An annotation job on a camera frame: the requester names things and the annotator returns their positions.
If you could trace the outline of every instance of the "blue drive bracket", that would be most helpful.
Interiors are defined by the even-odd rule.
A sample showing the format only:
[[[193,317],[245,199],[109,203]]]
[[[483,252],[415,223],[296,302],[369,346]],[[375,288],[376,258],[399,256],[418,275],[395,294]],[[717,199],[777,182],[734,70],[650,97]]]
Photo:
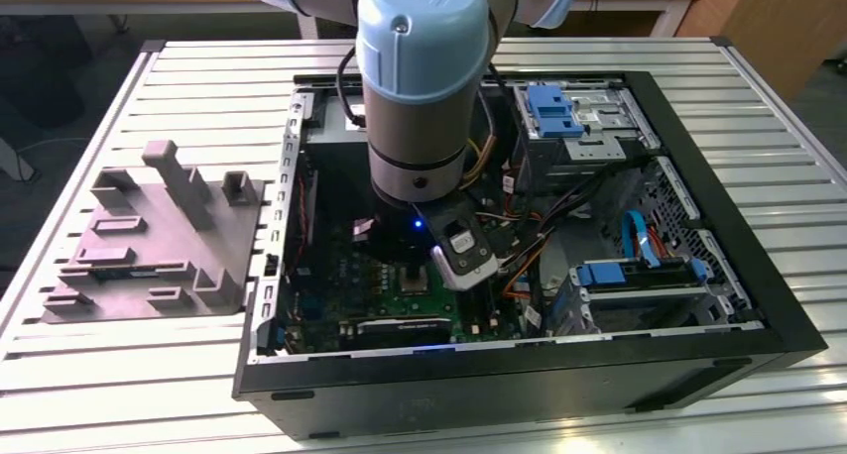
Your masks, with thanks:
[[[593,284],[623,284],[626,282],[623,269],[618,263],[590,263],[579,266],[577,279],[582,287]]]
[[[573,102],[557,85],[527,85],[526,103],[540,138],[578,139],[585,127],[573,118]]]

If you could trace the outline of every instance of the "open computer tower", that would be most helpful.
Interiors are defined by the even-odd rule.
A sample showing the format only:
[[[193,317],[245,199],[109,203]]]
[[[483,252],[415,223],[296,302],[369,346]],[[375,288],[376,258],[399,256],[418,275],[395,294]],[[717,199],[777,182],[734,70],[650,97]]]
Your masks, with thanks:
[[[293,439],[678,408],[825,348],[649,74],[503,77],[482,99],[504,143],[468,194],[498,258],[520,256],[507,200],[528,185],[554,198],[617,165],[506,288],[526,296],[502,289],[510,274],[451,291],[430,263],[418,274],[357,249],[379,204],[364,132],[333,80],[296,79],[232,394]],[[514,153],[530,166],[496,172]]]

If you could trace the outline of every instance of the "slotted aluminum surface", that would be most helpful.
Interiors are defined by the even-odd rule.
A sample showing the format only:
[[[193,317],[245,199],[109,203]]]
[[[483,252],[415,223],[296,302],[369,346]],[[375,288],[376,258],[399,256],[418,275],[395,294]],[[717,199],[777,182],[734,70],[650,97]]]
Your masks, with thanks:
[[[299,445],[229,398],[241,314],[34,323],[40,288],[56,281],[54,260],[69,256],[69,233],[94,205],[96,171],[126,167],[136,181],[152,180],[141,148],[170,139],[205,180],[247,170],[271,181],[273,194],[291,78],[333,72],[349,45],[168,43],[137,59],[1,302],[0,452],[711,453],[847,445],[844,173],[734,52],[706,40],[508,40],[494,63],[500,70],[651,72],[829,344],[790,369],[677,412]],[[263,237],[259,231],[257,247]],[[252,275],[261,264],[253,257]]]

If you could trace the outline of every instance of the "white label sticker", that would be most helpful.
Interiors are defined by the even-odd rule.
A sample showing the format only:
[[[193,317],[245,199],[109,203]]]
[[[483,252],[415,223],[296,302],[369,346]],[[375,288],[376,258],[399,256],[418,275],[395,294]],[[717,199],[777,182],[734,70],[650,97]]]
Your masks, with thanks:
[[[526,308],[523,309],[523,317],[526,318],[526,321],[534,325],[534,328],[540,328],[540,314],[534,308],[531,308],[531,305],[526,305]]]
[[[452,246],[452,250],[458,254],[467,252],[474,247],[474,244],[476,244],[476,241],[474,241],[474,235],[470,231],[464,231],[450,238],[450,246]]]
[[[349,111],[352,112],[353,115],[364,115],[364,104],[351,105]],[[364,131],[361,127],[352,124],[351,120],[347,117],[344,118],[344,130],[352,130],[359,132]]]
[[[514,193],[514,178],[507,174],[502,176],[502,191],[507,194]]]

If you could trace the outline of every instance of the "robot arm end effector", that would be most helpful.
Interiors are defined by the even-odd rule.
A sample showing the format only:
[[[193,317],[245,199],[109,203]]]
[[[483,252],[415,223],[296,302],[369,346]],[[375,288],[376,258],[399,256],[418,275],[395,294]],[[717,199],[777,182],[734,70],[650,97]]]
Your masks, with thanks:
[[[554,28],[573,0],[263,0],[356,24],[368,166],[383,199],[412,203],[436,246],[444,284],[467,290],[495,273],[462,181],[479,81],[508,23]]]

